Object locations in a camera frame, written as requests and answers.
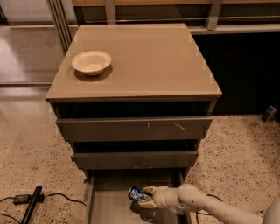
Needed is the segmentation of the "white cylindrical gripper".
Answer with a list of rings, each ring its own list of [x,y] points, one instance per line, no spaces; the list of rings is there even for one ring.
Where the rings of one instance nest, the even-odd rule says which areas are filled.
[[[139,202],[138,205],[147,209],[160,209],[177,208],[179,206],[178,189],[170,188],[167,186],[146,186],[143,190],[150,193],[153,199],[145,202]]]

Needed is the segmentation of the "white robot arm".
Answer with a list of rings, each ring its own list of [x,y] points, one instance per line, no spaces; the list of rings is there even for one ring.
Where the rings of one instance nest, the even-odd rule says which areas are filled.
[[[194,212],[204,210],[224,224],[280,224],[279,199],[270,204],[261,217],[214,199],[196,186],[187,183],[178,188],[148,186],[144,189],[136,189],[132,195],[141,207],[177,208]]]

